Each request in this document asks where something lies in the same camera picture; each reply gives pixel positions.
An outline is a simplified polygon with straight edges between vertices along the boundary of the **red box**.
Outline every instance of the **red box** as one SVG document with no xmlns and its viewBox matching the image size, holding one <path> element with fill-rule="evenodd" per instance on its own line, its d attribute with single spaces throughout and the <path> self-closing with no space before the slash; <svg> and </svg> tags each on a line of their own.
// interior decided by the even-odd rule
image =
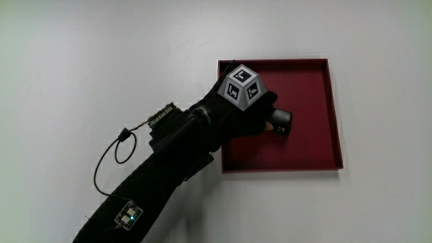
<svg viewBox="0 0 432 243">
<path fill-rule="evenodd" d="M 218 63 L 219 75 L 231 61 Z M 292 112 L 288 137 L 264 132 L 222 145 L 222 172 L 343 168 L 327 59 L 237 60 L 276 92 L 275 107 Z"/>
</svg>

